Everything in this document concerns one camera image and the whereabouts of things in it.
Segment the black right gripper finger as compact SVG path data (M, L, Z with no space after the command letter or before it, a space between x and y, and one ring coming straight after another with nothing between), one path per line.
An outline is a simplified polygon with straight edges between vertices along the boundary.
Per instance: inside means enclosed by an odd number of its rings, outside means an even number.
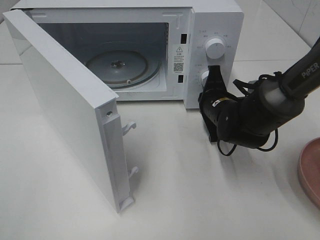
M210 83L222 83L224 81L222 77L220 65L208 66L207 81L209 81Z

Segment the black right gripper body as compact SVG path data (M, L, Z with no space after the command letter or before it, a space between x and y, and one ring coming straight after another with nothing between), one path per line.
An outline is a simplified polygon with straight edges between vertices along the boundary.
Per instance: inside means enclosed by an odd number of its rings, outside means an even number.
M198 98L206 125L239 125L240 100L227 91L221 79L208 79Z

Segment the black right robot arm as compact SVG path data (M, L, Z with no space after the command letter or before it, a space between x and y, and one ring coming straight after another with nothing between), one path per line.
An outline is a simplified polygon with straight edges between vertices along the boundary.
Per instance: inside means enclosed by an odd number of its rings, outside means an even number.
M198 103L211 143L221 141L265 151L262 147L274 132L302 113L305 98L320 86L320 42L284 73L262 74L258 80L233 84L243 94L227 91L219 65L208 66L208 76Z

